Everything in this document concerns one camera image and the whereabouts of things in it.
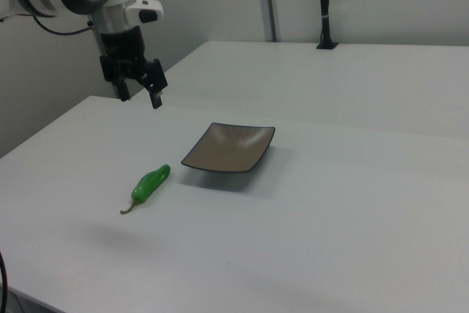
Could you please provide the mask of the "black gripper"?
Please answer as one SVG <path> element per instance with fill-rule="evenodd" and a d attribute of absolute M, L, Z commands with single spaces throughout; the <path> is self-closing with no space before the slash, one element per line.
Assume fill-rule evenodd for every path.
<path fill-rule="evenodd" d="M 103 74 L 107 82 L 116 88 L 119 99 L 130 99 L 127 78 L 136 80 L 148 89 L 154 109 L 162 106 L 162 91 L 168 86 L 165 73 L 158 59 L 149 61 L 144 56 L 145 44 L 140 26 L 113 34 L 100 34 L 104 54 L 100 56 Z"/>

